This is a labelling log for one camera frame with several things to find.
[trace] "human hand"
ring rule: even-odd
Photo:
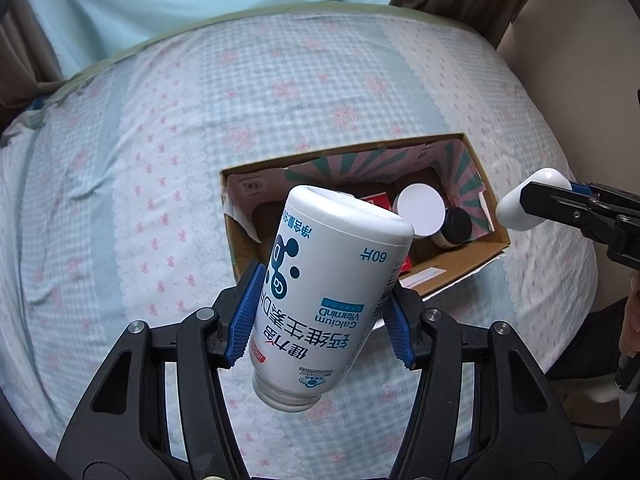
[[[640,352],[640,271],[631,274],[631,291],[625,305],[625,320],[619,342],[622,355],[633,357]]]

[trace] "open box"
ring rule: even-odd
[[[464,134],[414,137],[341,146],[332,150],[264,160],[222,171],[226,234],[236,280],[250,260],[267,264],[289,191],[309,184],[361,198],[397,193],[414,182],[434,187],[446,206],[471,216],[470,241],[453,250],[430,238],[414,240],[411,271],[402,284],[420,295],[460,279],[508,247],[505,228],[495,220],[497,201]]]

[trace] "calcium vitamin d bottle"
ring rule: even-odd
[[[291,190],[250,343],[260,399],[301,412],[344,378],[413,238],[391,211],[319,187]]]

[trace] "red package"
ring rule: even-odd
[[[369,202],[370,204],[377,205],[382,209],[386,209],[387,211],[391,211],[391,202],[389,202],[389,197],[386,193],[376,193],[375,195],[364,196],[360,200],[364,200],[365,202]],[[408,272],[411,270],[411,260],[409,260],[409,256],[404,259],[404,263],[402,267],[400,267],[400,274],[403,272]]]

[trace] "blue gripper pad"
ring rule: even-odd
[[[414,370],[416,356],[411,344],[411,327],[396,297],[395,290],[386,303],[383,319],[385,320],[386,331],[389,334],[389,339],[391,339],[396,357],[409,370]]]
[[[244,294],[238,301],[238,307],[228,327],[228,337],[225,349],[225,358],[229,366],[244,355],[244,350],[249,341],[251,330],[254,326],[255,313],[260,302],[260,293],[264,284],[266,269],[263,264],[257,264],[251,277],[247,280],[242,276],[236,288],[244,288]]]

